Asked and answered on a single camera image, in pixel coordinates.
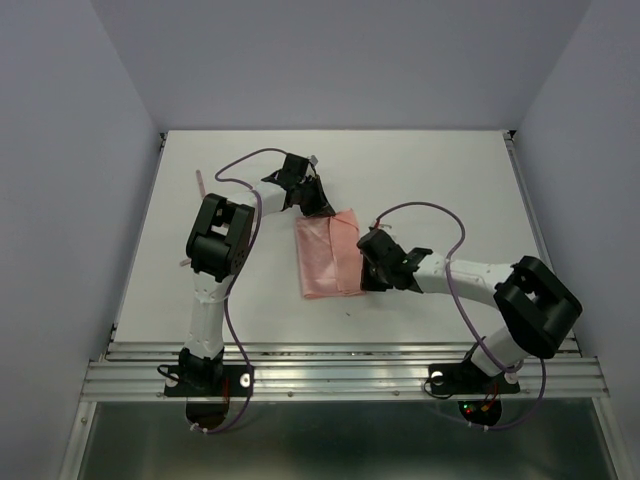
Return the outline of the pink cloth napkin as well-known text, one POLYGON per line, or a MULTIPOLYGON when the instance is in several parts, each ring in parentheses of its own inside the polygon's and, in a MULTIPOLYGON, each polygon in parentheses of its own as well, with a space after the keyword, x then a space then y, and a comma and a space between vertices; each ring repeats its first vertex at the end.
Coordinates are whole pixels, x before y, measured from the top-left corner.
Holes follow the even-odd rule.
POLYGON ((295 221, 295 239, 302 295, 305 299, 363 295, 363 258, 355 212, 295 221))

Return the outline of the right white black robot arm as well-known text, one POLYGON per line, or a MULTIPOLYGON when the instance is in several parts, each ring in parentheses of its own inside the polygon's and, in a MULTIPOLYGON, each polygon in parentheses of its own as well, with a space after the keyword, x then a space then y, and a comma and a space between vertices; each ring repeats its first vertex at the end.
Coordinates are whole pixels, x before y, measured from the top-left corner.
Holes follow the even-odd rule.
POLYGON ((449 294, 459 311, 465 299, 500 313, 504 326, 487 337, 480 336, 468 314, 461 314, 476 339, 460 366, 461 381, 472 390, 484 389, 528 356, 553 358, 583 313, 578 298, 536 257, 485 264, 454 260, 427 248, 406 252, 379 228, 364 235, 357 247, 363 255, 365 291, 449 294))

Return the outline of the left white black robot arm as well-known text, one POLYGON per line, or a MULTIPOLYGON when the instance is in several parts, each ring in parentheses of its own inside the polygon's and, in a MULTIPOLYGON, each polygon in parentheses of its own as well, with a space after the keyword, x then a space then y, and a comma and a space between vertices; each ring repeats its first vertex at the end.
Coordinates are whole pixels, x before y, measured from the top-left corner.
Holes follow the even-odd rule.
POLYGON ((228 299, 242 271, 262 220, 271 214, 297 207, 305 217, 333 216, 317 159, 263 148, 221 168, 214 179, 243 190, 232 196, 204 196, 186 243, 193 272, 194 298, 187 340, 179 354, 179 365, 188 371, 188 382, 199 393, 215 392, 222 382, 223 328, 228 299), (256 182, 230 175, 230 169, 255 156, 276 153, 282 166, 256 182))

